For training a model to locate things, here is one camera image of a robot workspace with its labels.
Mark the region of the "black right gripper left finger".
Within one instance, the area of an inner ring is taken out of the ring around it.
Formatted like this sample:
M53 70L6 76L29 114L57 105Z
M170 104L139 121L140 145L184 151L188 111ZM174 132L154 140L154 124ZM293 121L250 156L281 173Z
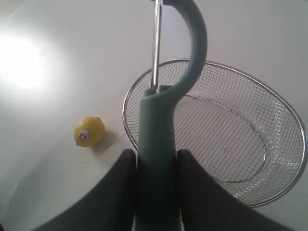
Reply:
M124 149L98 184L38 231L130 231L136 201L136 155Z

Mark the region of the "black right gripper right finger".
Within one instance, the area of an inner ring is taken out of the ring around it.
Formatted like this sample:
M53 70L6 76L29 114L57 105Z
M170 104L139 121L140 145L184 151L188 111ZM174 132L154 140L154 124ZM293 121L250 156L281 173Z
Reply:
M177 152L177 188L186 231L288 231L224 190L190 151Z

